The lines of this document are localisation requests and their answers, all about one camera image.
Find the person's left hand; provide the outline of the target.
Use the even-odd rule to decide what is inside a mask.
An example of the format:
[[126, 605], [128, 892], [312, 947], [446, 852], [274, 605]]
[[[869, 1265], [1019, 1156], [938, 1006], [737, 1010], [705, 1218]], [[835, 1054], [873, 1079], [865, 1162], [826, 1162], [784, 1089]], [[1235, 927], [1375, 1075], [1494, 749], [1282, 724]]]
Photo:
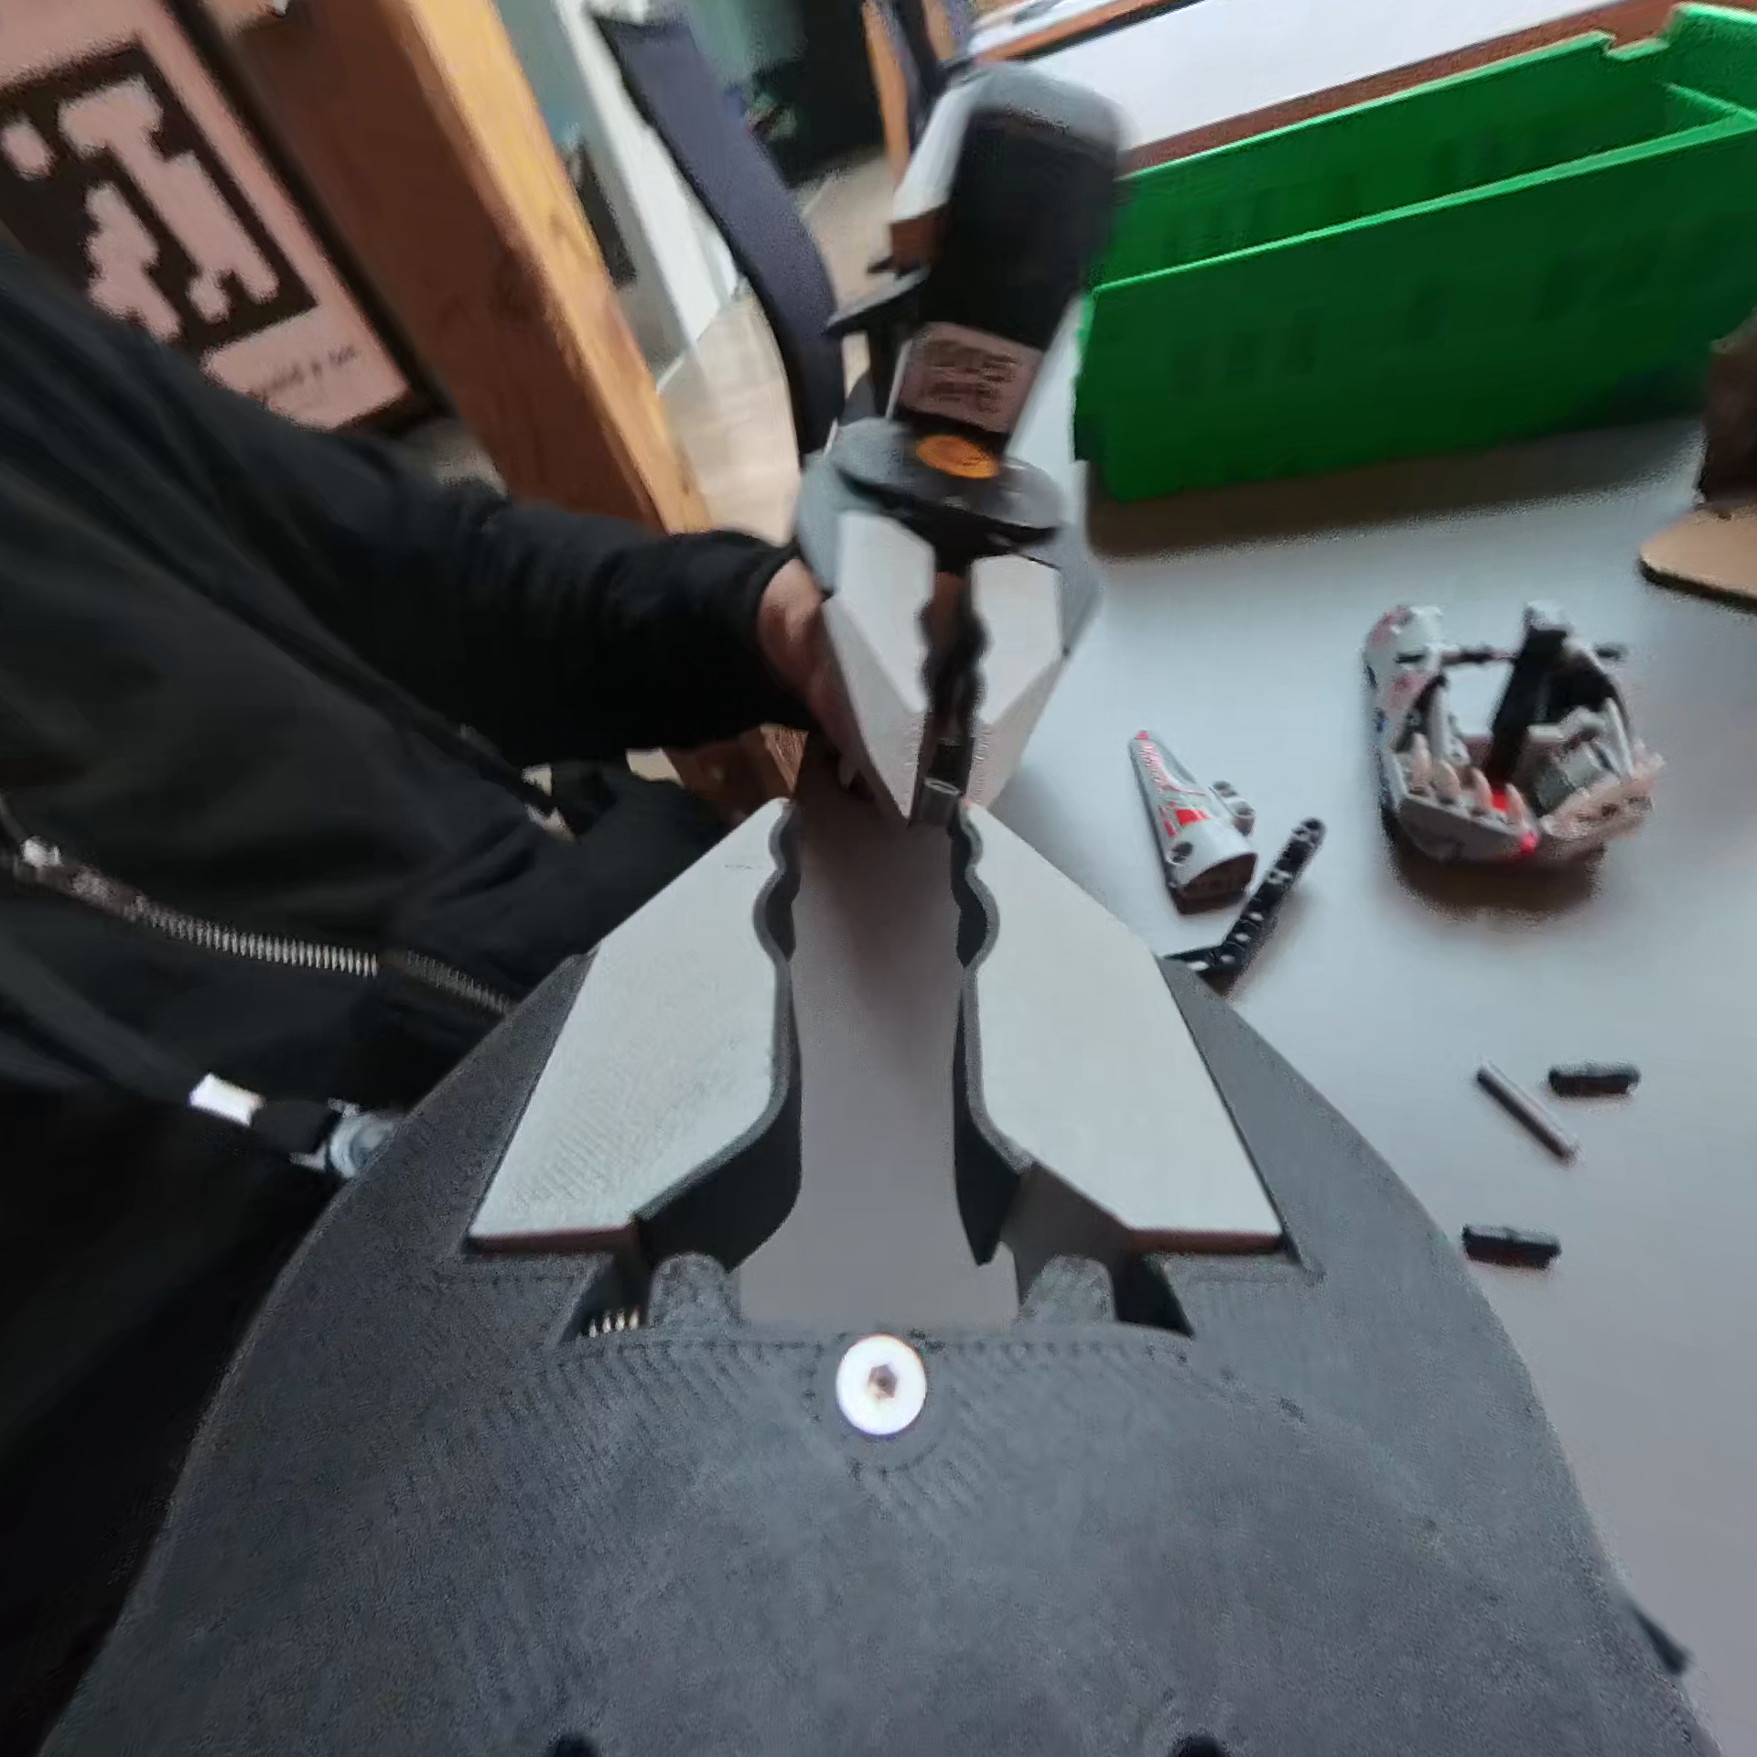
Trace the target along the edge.
[[827, 637], [826, 603], [816, 575], [790, 554], [760, 591], [754, 637], [778, 692], [778, 726], [820, 735], [851, 773], [861, 743]]

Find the wooden table leg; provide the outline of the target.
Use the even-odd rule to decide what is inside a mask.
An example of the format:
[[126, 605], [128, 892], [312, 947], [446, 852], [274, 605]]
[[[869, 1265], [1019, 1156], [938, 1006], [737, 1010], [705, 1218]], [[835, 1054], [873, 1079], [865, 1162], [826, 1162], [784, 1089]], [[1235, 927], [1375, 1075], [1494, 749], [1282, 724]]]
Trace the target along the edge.
[[493, 4], [173, 4], [515, 494], [707, 524]]

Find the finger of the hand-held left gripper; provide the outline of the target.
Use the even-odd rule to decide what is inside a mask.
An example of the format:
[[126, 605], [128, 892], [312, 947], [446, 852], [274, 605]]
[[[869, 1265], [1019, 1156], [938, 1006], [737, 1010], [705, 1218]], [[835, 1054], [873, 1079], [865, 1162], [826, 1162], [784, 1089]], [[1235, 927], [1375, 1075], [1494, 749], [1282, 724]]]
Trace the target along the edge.
[[928, 739], [928, 611], [936, 566], [928, 542], [885, 516], [837, 516], [826, 623], [865, 779], [910, 824]]
[[976, 560], [964, 589], [974, 641], [958, 672], [956, 730], [966, 803], [990, 807], [1013, 781], [1065, 670], [1063, 577], [1043, 560]]

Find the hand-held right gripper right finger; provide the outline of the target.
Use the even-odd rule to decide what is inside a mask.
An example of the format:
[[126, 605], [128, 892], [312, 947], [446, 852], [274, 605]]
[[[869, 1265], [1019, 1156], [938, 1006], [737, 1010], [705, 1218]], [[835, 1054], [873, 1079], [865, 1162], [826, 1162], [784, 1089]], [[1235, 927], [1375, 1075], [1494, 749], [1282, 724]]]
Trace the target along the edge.
[[974, 1259], [1276, 1253], [1280, 1214], [1152, 951], [982, 807], [954, 817], [950, 878]]

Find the person's left forearm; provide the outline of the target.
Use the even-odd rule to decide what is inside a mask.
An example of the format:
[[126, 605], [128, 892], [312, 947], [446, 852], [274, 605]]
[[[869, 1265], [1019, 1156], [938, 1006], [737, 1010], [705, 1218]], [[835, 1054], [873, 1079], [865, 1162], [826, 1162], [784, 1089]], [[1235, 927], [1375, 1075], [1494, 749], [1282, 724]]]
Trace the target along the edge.
[[517, 767], [778, 726], [754, 637], [790, 556], [776, 544], [412, 481], [327, 516], [322, 554], [331, 581], [306, 587], [312, 613]]

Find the cardboard stand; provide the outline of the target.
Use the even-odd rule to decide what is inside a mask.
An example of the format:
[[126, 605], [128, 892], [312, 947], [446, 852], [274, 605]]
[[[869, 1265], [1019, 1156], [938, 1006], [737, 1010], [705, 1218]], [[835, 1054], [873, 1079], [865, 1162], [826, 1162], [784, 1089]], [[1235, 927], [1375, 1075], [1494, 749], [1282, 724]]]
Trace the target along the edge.
[[1644, 579], [1754, 609], [1754, 317], [1715, 342], [1689, 512], [1636, 556]]

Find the grey desk with wooden edge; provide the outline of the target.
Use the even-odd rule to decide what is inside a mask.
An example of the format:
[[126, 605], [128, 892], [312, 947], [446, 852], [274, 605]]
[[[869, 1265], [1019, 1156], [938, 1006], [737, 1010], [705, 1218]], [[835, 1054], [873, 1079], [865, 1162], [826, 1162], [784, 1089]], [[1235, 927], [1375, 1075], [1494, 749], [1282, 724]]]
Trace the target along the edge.
[[1092, 89], [1144, 170], [1555, 42], [1654, 36], [1669, 2], [1055, 4], [980, 32], [980, 62]]

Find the grey lego axle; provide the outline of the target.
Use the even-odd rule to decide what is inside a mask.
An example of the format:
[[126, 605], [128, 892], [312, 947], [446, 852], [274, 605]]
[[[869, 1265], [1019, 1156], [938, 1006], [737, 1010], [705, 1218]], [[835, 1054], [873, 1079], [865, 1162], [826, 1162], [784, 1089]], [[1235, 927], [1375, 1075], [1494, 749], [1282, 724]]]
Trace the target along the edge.
[[1482, 1087], [1482, 1091], [1553, 1158], [1559, 1162], [1573, 1162], [1577, 1158], [1577, 1139], [1541, 1101], [1515, 1083], [1503, 1070], [1490, 1062], [1482, 1062], [1476, 1068], [1476, 1085]]

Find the grey white lego model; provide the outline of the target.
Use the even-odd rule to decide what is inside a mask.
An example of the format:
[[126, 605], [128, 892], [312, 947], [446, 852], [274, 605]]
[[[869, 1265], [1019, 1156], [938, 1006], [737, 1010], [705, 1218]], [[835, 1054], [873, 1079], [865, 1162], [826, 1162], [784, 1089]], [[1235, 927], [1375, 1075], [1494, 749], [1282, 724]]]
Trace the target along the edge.
[[1543, 603], [1509, 649], [1452, 643], [1436, 607], [1389, 609], [1363, 645], [1385, 826], [1480, 868], [1586, 862], [1634, 834], [1662, 761], [1630, 724], [1624, 656]]

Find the dark blue office chair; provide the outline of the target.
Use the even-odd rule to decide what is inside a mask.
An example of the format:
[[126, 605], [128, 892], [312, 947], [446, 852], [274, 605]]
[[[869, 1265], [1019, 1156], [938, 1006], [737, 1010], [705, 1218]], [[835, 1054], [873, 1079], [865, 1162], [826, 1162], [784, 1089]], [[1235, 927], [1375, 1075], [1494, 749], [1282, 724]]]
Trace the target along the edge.
[[679, 12], [658, 12], [648, 22], [596, 12], [594, 24], [628, 99], [758, 303], [804, 463], [839, 425], [889, 405], [897, 356], [920, 320], [926, 273], [893, 273], [873, 293], [837, 305], [778, 166], [687, 20]]

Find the printed marker board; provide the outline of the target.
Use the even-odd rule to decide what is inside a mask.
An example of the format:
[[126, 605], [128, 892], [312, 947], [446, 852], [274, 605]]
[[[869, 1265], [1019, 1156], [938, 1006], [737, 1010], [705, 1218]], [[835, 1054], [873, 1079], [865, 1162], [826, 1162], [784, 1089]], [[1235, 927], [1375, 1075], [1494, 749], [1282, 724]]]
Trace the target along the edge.
[[171, 4], [1, 6], [3, 237], [308, 427], [412, 388]]

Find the green plastic bin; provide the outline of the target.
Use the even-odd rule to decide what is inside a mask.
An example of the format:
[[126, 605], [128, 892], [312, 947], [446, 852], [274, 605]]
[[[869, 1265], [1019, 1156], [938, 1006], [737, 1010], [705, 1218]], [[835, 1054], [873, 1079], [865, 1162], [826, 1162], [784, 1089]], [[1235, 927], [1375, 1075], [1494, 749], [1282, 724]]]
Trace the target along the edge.
[[1130, 174], [1071, 451], [1126, 502], [1658, 421], [1752, 299], [1752, 12], [1677, 6]]

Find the black angled lego beam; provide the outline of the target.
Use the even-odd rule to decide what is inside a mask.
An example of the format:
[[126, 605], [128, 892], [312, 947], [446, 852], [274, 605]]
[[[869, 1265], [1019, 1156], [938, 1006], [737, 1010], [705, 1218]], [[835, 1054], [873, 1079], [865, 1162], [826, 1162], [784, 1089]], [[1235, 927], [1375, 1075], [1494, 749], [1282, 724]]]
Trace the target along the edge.
[[1161, 971], [1185, 969], [1217, 994], [1227, 994], [1246, 975], [1274, 933], [1276, 919], [1294, 886], [1304, 876], [1326, 838], [1320, 819], [1304, 819], [1278, 850], [1266, 876], [1241, 903], [1241, 911], [1227, 933], [1209, 947], [1160, 955]]

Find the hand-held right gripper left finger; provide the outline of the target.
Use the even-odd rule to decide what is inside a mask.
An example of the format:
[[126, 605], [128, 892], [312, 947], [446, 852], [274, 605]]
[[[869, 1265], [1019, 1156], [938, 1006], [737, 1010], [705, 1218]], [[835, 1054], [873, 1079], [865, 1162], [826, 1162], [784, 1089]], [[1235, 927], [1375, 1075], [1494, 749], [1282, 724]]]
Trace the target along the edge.
[[492, 1253], [735, 1271], [802, 1186], [794, 809], [770, 803], [584, 965], [470, 1222]]

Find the white red lego panel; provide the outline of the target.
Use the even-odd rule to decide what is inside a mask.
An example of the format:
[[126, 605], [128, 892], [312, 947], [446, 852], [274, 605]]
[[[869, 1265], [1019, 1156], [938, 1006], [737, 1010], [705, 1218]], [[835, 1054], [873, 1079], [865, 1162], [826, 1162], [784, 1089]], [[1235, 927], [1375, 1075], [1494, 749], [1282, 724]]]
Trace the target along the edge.
[[1134, 734], [1128, 751], [1169, 902], [1207, 911], [1243, 898], [1258, 866], [1252, 805], [1227, 781], [1199, 781], [1150, 732]]

